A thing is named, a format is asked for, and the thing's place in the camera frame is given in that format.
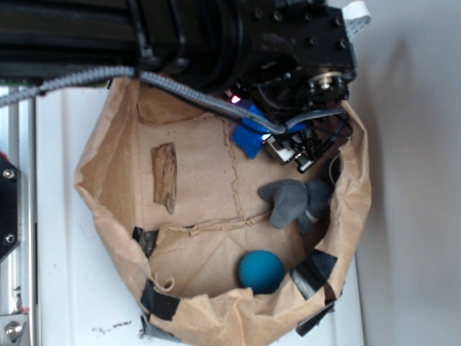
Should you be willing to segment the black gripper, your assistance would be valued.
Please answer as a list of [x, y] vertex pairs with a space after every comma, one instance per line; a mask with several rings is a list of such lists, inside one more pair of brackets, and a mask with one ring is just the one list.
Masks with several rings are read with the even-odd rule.
[[356, 77], [343, 12], [326, 1], [240, 1], [246, 62], [229, 90], [231, 103], [274, 135], [305, 124], [306, 172], [338, 138], [352, 135], [342, 102]]

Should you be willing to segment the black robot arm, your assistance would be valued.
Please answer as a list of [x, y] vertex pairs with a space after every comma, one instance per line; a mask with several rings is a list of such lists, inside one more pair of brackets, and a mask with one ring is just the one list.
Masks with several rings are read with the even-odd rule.
[[118, 76], [137, 79], [255, 133], [301, 172], [331, 146], [316, 119], [346, 120], [357, 63], [346, 17], [326, 1], [3, 1], [7, 106]]

